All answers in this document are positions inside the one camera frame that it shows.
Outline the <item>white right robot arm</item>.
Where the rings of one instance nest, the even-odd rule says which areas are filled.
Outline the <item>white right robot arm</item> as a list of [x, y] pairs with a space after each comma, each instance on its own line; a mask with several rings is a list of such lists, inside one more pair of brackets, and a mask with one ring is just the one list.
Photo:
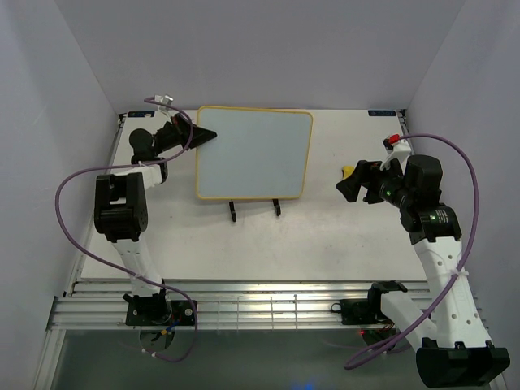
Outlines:
[[462, 264], [462, 231], [454, 210], [440, 200], [442, 175], [440, 161], [421, 154], [405, 167], [397, 159], [360, 160], [336, 187], [348, 202], [366, 189], [365, 203], [388, 202], [399, 210], [434, 297], [421, 310], [403, 283], [376, 282], [367, 293], [369, 317], [396, 325], [396, 339], [413, 348], [428, 388], [482, 387], [509, 367], [510, 357], [493, 344], [479, 317]]

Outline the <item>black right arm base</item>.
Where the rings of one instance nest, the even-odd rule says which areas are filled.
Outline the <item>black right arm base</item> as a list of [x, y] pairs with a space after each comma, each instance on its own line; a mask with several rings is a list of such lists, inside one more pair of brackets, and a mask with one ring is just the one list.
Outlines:
[[360, 335], [367, 345], [388, 341], [397, 335], [394, 322], [373, 309], [367, 298], [341, 299], [331, 304], [331, 312], [340, 316], [342, 325], [359, 326]]

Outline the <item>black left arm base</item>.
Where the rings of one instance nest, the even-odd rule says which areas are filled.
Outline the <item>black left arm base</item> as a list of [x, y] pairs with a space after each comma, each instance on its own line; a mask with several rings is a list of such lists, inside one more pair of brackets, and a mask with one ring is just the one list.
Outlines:
[[149, 297], [123, 295], [128, 304], [125, 324], [139, 329], [139, 341], [145, 352], [167, 350], [178, 327], [195, 325], [194, 309], [187, 301], [170, 300], [161, 291]]

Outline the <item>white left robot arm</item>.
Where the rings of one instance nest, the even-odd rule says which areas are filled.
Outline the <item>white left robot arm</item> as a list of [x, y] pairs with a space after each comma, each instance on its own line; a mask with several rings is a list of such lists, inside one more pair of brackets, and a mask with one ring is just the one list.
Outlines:
[[132, 290], [124, 300], [146, 302], [144, 314], [154, 324], [164, 324], [171, 318], [172, 305], [165, 300], [163, 278], [155, 269], [144, 238], [148, 227], [146, 191], [168, 177], [162, 153], [176, 146], [195, 149], [216, 137], [215, 131], [192, 125], [178, 113], [156, 133], [144, 128], [133, 130], [129, 135], [133, 167], [96, 179], [94, 226], [132, 272]]

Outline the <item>yellow bone-shaped eraser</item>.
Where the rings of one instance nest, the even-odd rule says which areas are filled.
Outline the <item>yellow bone-shaped eraser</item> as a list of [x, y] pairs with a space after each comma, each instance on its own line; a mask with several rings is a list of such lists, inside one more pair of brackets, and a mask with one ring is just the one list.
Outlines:
[[349, 178], [353, 174], [354, 170], [355, 170], [355, 167], [343, 166], [342, 167], [342, 179], [345, 180], [345, 179]]

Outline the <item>yellow-framed whiteboard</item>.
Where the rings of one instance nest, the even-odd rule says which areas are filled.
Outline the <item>yellow-framed whiteboard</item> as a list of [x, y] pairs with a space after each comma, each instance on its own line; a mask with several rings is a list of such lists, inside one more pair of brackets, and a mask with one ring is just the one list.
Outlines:
[[313, 124], [313, 115], [304, 110], [200, 107], [197, 125], [217, 137], [197, 147], [197, 196], [298, 199], [305, 186]]

